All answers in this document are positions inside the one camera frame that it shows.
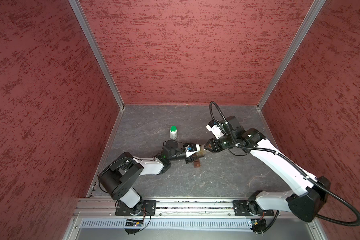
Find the white pill bottle green cap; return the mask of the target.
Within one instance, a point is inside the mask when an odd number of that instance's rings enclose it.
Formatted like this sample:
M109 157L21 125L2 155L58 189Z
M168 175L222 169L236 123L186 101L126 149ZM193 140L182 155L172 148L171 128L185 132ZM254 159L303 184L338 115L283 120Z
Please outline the white pill bottle green cap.
M176 126L171 126L170 128L170 139L176 140L178 138L178 129Z

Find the brown weekly pill organizer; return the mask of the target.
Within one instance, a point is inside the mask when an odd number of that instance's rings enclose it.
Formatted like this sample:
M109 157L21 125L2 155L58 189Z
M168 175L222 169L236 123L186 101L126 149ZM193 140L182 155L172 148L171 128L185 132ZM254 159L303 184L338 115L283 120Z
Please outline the brown weekly pill organizer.
M195 168L199 168L200 166L201 166L200 160L195 160L195 161L194 161L194 167L195 167Z

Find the small clear orange-cap bottle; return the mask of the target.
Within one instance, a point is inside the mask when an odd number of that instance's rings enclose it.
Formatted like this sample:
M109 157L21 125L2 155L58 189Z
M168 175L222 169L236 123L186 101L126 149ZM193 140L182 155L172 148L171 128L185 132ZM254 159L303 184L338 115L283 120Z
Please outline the small clear orange-cap bottle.
M203 156L206 155L206 152L207 152L207 151L204 149L204 147L203 147L203 146L200 146L200 150L197 152L197 156L200 157L200 158L202 158Z

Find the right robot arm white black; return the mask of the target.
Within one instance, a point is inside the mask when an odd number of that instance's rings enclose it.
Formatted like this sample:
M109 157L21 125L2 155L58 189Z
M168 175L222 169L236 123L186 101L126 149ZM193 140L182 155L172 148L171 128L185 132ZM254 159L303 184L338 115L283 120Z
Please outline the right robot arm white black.
M322 187L329 187L329 180L324 177L316 178L305 170L298 171L281 157L281 152L258 130L245 130L234 116L228 117L226 123L210 121L206 128L214 135L205 144L206 150L219 153L237 147L261 160L290 187L286 192L258 190L253 193L246 207L251 215L259 216L268 210L284 211L309 223L326 203L328 194L308 179L313 179Z

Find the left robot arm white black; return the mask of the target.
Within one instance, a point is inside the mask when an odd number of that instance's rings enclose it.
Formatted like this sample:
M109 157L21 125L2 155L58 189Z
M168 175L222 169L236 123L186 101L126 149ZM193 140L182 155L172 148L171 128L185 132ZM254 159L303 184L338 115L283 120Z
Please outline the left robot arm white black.
M184 160L193 163L203 156L198 144L168 140L163 142L162 151L151 158L134 157L129 152L122 153L98 175L102 191L114 201L122 202L129 213L139 215L144 210L143 198L133 188L140 176L161 175L170 169L173 161Z

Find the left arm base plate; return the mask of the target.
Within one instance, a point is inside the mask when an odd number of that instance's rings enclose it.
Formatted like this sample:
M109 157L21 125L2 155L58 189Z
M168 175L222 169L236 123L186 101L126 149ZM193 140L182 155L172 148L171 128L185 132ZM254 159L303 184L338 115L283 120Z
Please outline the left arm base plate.
M155 200L140 200L136 206L129 208L125 203L118 200L115 203L116 216L154 216L156 211L157 201Z

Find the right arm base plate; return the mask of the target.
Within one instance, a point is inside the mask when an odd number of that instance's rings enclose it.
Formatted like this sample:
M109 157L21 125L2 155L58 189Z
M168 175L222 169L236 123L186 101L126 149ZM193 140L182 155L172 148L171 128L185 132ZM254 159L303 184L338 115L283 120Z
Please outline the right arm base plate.
M273 210L262 210L255 201L233 201L235 216L240 217L271 217Z

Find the aluminium front rail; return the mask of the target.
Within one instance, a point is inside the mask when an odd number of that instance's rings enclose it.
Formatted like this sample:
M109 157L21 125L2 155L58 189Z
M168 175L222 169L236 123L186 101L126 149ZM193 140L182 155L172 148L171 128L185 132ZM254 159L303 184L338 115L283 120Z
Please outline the aluminium front rail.
M242 198L146 198L155 200L156 211L154 218L242 218L235 216L233 201L244 201ZM77 217L131 217L116 216L115 203L111 198L80 199L74 210Z

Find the right aluminium corner post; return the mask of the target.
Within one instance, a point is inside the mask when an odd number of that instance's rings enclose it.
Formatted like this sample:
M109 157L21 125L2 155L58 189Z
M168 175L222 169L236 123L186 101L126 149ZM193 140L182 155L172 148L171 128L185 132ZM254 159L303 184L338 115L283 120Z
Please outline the right aluminium corner post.
M287 69L290 61L294 57L295 53L297 52L299 46L303 42L305 36L307 35L308 31L310 30L312 24L314 23L315 19L319 15L321 9L325 5L326 0L314 0L312 5L310 6L306 16L304 17L297 33L295 34L291 44L289 45L281 63L279 64L275 74L273 75L265 93L261 97L259 103L257 104L258 111L262 111L263 107L265 106L268 98L271 96L274 88L276 87L277 83L279 82L280 78L282 77L283 73Z

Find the aluminium corner post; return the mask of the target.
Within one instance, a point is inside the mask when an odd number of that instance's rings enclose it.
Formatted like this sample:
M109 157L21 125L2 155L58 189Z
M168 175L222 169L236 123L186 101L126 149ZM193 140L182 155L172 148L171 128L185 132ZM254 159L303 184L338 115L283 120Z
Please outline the aluminium corner post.
M307 35L308 31L310 30L312 24L314 23L315 19L319 15L321 9L325 5L326 0L314 0L312 5L310 6L306 16L304 17L297 33L295 34L291 44L289 45L281 63L279 64L275 74L273 75L265 93L261 97L259 103L257 104L258 111L262 111L263 107L265 106L268 98L271 96L274 88L276 87L277 83L279 82L280 78L282 77L283 73L287 69L290 61L294 57L295 53L297 52L299 46L303 42L305 36Z
M112 91L112 94L115 98L115 100L118 103L119 108L123 111L125 108L124 101L122 100L121 94L116 86L116 83L114 81L114 78L111 74L111 71L106 63L106 60L100 50L100 47L96 41L96 38L93 34L93 31L91 30L91 27L89 25L89 22L85 16L84 10L80 4L80 1L78 0L69 0L69 3L71 5L71 8L76 16L76 19L78 20L80 27L93 51L93 54L102 70L102 73Z

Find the left aluminium corner post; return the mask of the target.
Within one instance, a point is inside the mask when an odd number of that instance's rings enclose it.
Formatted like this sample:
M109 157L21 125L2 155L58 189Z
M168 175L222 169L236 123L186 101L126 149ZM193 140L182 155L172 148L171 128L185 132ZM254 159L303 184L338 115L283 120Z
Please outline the left aluminium corner post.
M91 30L91 27L89 25L89 22L85 16L84 10L80 4L80 1L78 0L69 0L69 3L71 5L71 8L76 16L76 19L78 20L80 27L93 51L93 54L102 70L102 73L112 91L112 94L115 98L115 100L118 103L119 108L123 111L125 108L124 101L122 100L121 94L116 86L116 83L114 81L114 78L111 74L111 71L106 63L106 60L100 50L100 47L96 41L96 38L93 34L93 31Z

